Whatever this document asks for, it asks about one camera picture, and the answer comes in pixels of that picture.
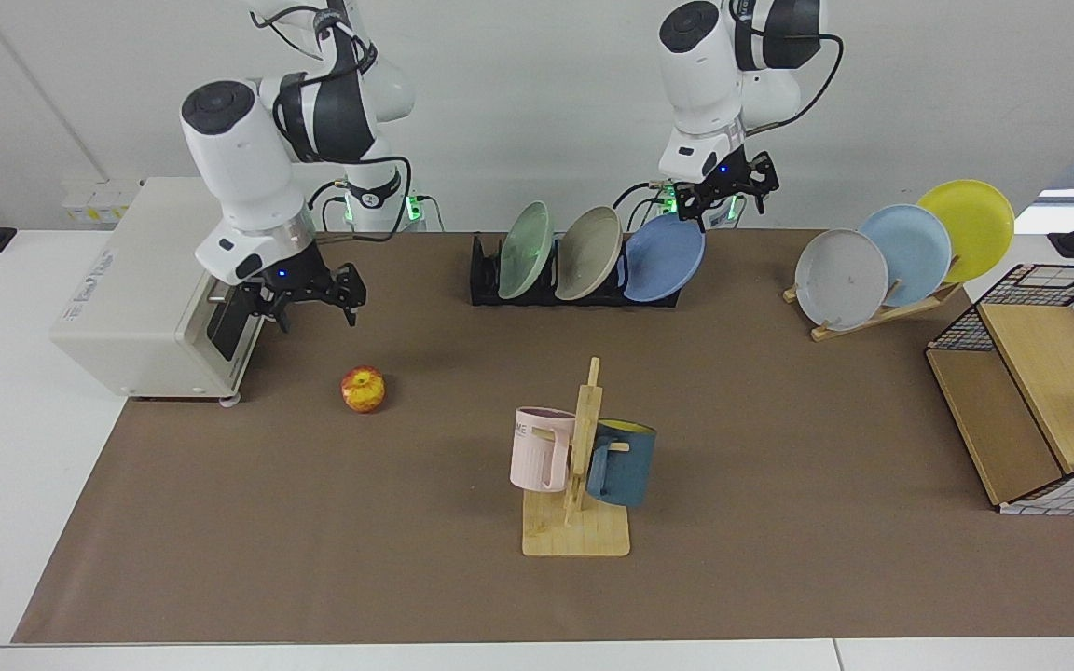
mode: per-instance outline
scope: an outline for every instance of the green led light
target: green led light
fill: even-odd
[[[678,193],[673,184],[661,188],[661,213],[667,216],[678,211]]]
[[[408,196],[408,220],[417,221],[421,218],[421,203],[418,203],[417,196]]]

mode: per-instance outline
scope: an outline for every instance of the mug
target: mug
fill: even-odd
[[[649,484],[656,429],[635,421],[600,420],[591,453],[587,493],[610,505],[639,506]]]
[[[517,409],[512,434],[512,472],[508,479],[521,490],[562,492],[566,488],[570,436],[575,413],[562,409]]]

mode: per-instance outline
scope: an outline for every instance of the beige plate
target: beige plate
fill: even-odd
[[[558,301],[579,301],[608,279],[619,260],[623,230],[613,208],[593,208],[567,230],[557,246]]]

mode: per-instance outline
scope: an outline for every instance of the wooden base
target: wooden base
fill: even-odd
[[[525,556],[627,556],[627,509],[592,497],[567,515],[561,492],[525,492]]]
[[[855,329],[848,329],[847,331],[832,331],[827,327],[824,323],[823,326],[817,326],[811,329],[810,339],[815,342],[822,342],[823,340],[830,340],[831,338],[839,338],[840,336],[847,336],[848,333],[856,333],[857,331],[865,331],[877,324],[890,322],[895,319],[900,319],[903,317],[913,317],[913,315],[925,313],[925,311],[933,310],[934,308],[942,306],[943,303],[947,302],[953,293],[956,292],[963,285],[943,285],[937,290],[935,293],[931,293],[928,297],[923,298],[919,302],[913,303],[901,308],[887,308],[882,307],[877,310],[877,313],[873,316],[872,319],[861,323],[860,326]],[[781,293],[781,300],[787,303],[793,303],[798,301],[798,290],[797,286],[792,286],[792,288],[785,290]]]

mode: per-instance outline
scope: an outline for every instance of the wooden plate stand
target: wooden plate stand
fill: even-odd
[[[950,267],[955,267],[956,262],[958,260],[959,257],[952,259]],[[896,290],[898,290],[900,285],[901,285],[900,279],[894,281],[894,283],[889,287],[889,292],[886,293],[886,301],[887,298],[889,298],[889,296],[891,296],[894,292],[896,292]],[[882,323],[887,323],[896,319],[912,317],[912,315],[925,313],[925,311],[933,310],[934,308],[942,306],[943,303],[947,302],[947,298],[949,298],[956,292],[956,290],[958,290],[961,286],[963,286],[962,281],[956,281],[956,283],[952,283],[952,281],[946,281],[946,283],[941,285],[928,297],[923,298],[919,302],[912,303],[912,305],[900,308],[890,308],[886,306],[881,306],[880,308],[877,308],[877,313],[872,316],[872,319],[866,321],[865,323],[861,323],[860,326],[857,326],[855,329],[848,329],[847,331],[834,331],[828,329],[827,322],[824,322],[823,324],[819,324],[819,326],[811,329],[810,339],[814,340],[815,342],[822,342],[823,340],[830,340],[831,338],[838,338],[839,336],[847,336],[848,333],[856,333],[857,331],[865,331],[866,329],[879,326]],[[790,286],[789,289],[781,293],[781,300],[787,303],[797,302],[798,286],[797,285]]]

